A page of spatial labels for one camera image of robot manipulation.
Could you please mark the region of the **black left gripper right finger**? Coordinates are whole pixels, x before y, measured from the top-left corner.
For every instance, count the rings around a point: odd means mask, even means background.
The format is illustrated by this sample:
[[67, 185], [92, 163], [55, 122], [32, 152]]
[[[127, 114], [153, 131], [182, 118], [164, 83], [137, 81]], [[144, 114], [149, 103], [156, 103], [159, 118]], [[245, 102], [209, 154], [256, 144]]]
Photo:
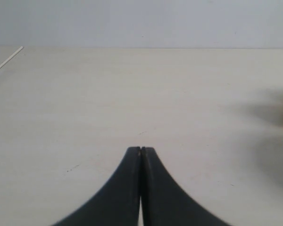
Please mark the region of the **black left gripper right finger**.
[[141, 148], [141, 205], [145, 226], [227, 226], [171, 177], [152, 147]]

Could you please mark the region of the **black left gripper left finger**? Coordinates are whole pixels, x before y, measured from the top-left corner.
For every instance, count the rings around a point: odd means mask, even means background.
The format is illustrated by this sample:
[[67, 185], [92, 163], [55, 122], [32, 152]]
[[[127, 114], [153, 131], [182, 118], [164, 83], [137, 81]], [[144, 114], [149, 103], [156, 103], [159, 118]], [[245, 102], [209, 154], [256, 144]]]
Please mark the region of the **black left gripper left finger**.
[[56, 226], [136, 226], [140, 207], [141, 148], [129, 147], [105, 185]]

